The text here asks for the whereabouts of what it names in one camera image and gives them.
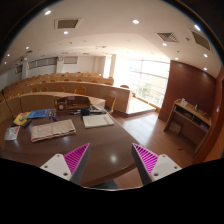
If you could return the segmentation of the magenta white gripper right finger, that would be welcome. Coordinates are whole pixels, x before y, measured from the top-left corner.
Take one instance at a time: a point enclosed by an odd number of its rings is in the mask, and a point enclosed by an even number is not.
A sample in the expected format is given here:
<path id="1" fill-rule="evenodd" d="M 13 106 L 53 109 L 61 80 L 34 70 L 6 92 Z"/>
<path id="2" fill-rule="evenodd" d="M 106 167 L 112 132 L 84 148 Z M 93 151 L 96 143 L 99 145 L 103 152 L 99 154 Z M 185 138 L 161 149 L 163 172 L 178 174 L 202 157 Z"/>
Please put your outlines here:
<path id="1" fill-rule="evenodd" d="M 166 154 L 157 155 L 135 143 L 132 144 L 132 156 L 143 185 L 181 170 L 181 167 Z"/>

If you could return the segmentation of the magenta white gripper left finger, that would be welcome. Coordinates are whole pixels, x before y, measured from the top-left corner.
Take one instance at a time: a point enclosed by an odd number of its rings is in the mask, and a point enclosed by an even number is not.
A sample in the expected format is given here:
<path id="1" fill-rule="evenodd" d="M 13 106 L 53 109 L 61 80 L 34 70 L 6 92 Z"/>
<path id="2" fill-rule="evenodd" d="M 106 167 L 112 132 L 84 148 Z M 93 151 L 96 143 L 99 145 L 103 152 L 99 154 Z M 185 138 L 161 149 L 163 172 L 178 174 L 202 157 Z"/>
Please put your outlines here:
<path id="1" fill-rule="evenodd" d="M 55 154 L 41 169 L 79 185 L 90 153 L 91 147 L 87 143 L 65 155 Z"/>

